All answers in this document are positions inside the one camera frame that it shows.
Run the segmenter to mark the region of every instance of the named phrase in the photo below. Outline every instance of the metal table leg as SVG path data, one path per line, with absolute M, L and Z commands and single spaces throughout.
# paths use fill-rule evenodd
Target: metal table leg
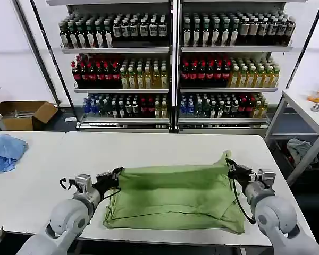
M 282 99 L 279 103 L 279 106 L 276 109 L 276 112 L 275 112 L 275 114 L 272 118 L 272 121 L 270 122 L 270 125 L 268 126 L 268 129 L 267 129 L 266 134 L 264 136 L 264 139 L 265 139 L 265 142 L 267 145 L 269 145 L 271 135 L 272 135 L 274 128 L 276 126 L 276 120 L 283 114 L 286 106 L 287 106 L 287 101 L 286 101 L 285 97 L 282 96 Z
M 319 137 L 314 142 L 310 150 L 307 152 L 307 154 L 303 157 L 303 159 L 299 162 L 299 164 L 296 166 L 296 168 L 293 170 L 293 172 L 288 176 L 286 182 L 289 186 L 292 186 L 295 180 L 305 171 L 307 166 L 310 165 L 310 163 L 313 161 L 313 159 L 318 155 L 319 153 Z

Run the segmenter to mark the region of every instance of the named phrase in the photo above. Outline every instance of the cardboard box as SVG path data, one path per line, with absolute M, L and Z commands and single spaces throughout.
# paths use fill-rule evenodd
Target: cardboard box
M 33 111 L 32 117 L 12 118 L 15 110 Z M 40 131 L 57 113 L 58 108 L 47 101 L 7 101 L 0 102 L 0 113 L 7 130 Z

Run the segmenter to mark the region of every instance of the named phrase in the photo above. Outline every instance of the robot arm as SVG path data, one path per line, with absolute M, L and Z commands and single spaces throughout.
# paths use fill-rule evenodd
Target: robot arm
M 270 239 L 274 254 L 319 255 L 319 245 L 298 225 L 294 207 L 275 195 L 272 189 L 275 173 L 260 169 L 256 174 L 246 166 L 226 160 L 229 166 L 228 177 L 233 179 L 235 193 L 234 181 L 237 180 L 253 213 L 253 218 L 249 220 L 252 224 L 257 222 L 260 231 Z
M 77 188 L 72 199 L 60 202 L 51 212 L 49 222 L 36 235 L 32 236 L 21 247 L 17 255 L 66 255 L 72 242 L 90 224 L 92 216 L 101 201 L 120 191 L 118 175 L 123 168 L 117 168 L 109 173 L 97 176 L 97 182 L 92 185 L 91 176 L 80 174 L 75 179 L 69 179 L 70 186 L 60 185 L 70 189 Z M 104 197 L 109 189 L 118 190 Z

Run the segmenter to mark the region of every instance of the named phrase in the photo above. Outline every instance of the blue cloth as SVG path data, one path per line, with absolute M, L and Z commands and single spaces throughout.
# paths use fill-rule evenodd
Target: blue cloth
M 22 157 L 26 148 L 25 141 L 0 134 L 0 173 L 15 169 L 15 162 Z

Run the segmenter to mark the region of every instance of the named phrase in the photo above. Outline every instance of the green cloth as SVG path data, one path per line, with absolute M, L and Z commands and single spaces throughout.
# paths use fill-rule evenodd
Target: green cloth
M 155 166 L 124 169 L 121 192 L 110 197 L 107 228 L 185 230 L 228 228 L 244 231 L 227 177 L 225 151 L 213 165 Z

